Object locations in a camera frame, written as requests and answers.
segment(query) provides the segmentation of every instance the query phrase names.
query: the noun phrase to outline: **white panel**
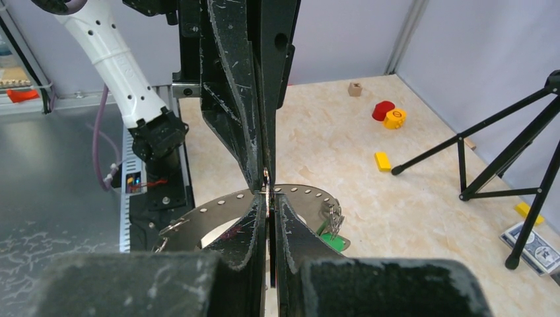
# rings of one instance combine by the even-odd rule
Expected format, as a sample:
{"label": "white panel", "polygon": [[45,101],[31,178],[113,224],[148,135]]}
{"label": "white panel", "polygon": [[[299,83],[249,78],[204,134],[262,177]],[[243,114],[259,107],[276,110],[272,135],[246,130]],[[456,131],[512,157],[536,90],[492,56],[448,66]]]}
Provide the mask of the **white panel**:
{"label": "white panel", "polygon": [[[302,1],[290,82],[382,75],[412,1]],[[11,14],[59,93],[101,90],[100,77],[64,27],[29,0],[10,2]],[[144,17],[121,1],[111,2],[120,31],[149,82],[170,83],[171,73],[180,68],[178,27],[168,26],[163,16]]]}
{"label": "white panel", "polygon": [[[29,0],[7,2],[10,14],[59,94],[103,89],[86,54],[51,14]],[[145,17],[121,1],[110,2],[116,24],[150,84],[170,84],[172,72],[180,69],[178,27],[167,25],[164,16]]]}
{"label": "white panel", "polygon": [[[398,74],[451,128],[461,131],[541,89],[560,68],[558,17],[558,0],[430,0]],[[494,159],[551,99],[475,134],[478,155],[486,162]],[[539,186],[559,139],[556,118],[505,180],[514,188]],[[543,209],[558,231],[559,182]]]}
{"label": "white panel", "polygon": [[412,0],[302,0],[290,83],[383,75]]}

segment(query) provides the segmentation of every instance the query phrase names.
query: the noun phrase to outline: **red wire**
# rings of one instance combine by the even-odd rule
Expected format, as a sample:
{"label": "red wire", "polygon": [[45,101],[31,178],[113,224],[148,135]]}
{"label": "red wire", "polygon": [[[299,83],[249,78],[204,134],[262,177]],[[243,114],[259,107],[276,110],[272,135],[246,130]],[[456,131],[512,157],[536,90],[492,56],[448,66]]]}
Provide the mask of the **red wire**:
{"label": "red wire", "polygon": [[142,187],[154,187],[160,184],[167,184],[167,180],[158,180],[157,182],[147,182],[147,183],[141,183],[138,185],[131,185],[130,188],[133,190],[137,190],[139,188]]}

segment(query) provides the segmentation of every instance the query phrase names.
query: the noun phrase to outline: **yellow block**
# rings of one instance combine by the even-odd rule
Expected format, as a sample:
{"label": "yellow block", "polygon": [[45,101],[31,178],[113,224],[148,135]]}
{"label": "yellow block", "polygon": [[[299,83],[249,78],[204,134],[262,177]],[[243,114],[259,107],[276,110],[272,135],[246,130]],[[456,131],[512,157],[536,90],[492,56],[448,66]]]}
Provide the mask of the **yellow block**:
{"label": "yellow block", "polygon": [[398,129],[406,120],[406,111],[402,109],[393,109],[387,112],[385,120],[383,120],[383,126],[387,129]]}
{"label": "yellow block", "polygon": [[[515,206],[515,211],[517,211],[517,213],[520,214],[523,218],[527,218],[529,210],[531,210],[531,206],[527,205],[527,203],[520,203],[519,205]],[[540,225],[543,222],[544,217],[539,215],[539,217],[537,217],[537,221],[535,221],[535,225]]]}
{"label": "yellow block", "polygon": [[377,163],[377,168],[381,172],[389,172],[391,171],[391,163],[389,163],[389,158],[385,152],[377,152],[375,153],[375,163]]}

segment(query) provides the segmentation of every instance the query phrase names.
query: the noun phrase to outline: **small wooden block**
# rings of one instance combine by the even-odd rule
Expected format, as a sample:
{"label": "small wooden block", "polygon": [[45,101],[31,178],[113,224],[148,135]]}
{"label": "small wooden block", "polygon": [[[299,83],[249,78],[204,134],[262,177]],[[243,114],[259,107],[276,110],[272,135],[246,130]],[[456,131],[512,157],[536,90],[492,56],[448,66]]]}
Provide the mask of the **small wooden block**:
{"label": "small wooden block", "polygon": [[348,94],[350,97],[360,97],[362,95],[362,85],[360,83],[350,83]]}
{"label": "small wooden block", "polygon": [[379,168],[380,172],[390,172],[391,171],[391,163],[389,163],[389,158],[385,152],[377,152],[375,153],[375,163],[377,164],[377,168]]}
{"label": "small wooden block", "polygon": [[465,144],[471,149],[471,150],[475,150],[476,149],[476,144],[474,144],[473,141],[471,141],[471,139],[469,139],[468,137],[466,137],[465,139],[463,139],[463,141],[465,141]]}
{"label": "small wooden block", "polygon": [[[527,205],[527,203],[520,203],[519,205],[515,206],[515,211],[517,211],[517,213],[521,215],[521,217],[523,218],[527,218],[527,215],[529,214],[529,210],[531,210],[531,206]],[[543,222],[544,222],[544,217],[539,215],[537,217],[537,221],[535,221],[535,225],[538,226]]]}

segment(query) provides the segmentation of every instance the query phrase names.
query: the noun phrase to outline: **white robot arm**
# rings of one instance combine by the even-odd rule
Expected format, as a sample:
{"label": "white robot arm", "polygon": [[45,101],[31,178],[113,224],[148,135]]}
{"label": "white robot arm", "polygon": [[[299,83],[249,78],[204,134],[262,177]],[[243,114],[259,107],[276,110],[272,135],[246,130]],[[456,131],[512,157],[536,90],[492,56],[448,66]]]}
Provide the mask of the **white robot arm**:
{"label": "white robot arm", "polygon": [[161,115],[166,104],[151,89],[121,37],[107,0],[88,1],[80,11],[56,19],[78,41],[111,90],[126,128]]}
{"label": "white robot arm", "polygon": [[32,0],[53,13],[88,55],[134,138],[140,159],[157,160],[184,142],[187,125],[151,88],[121,37],[108,0]]}

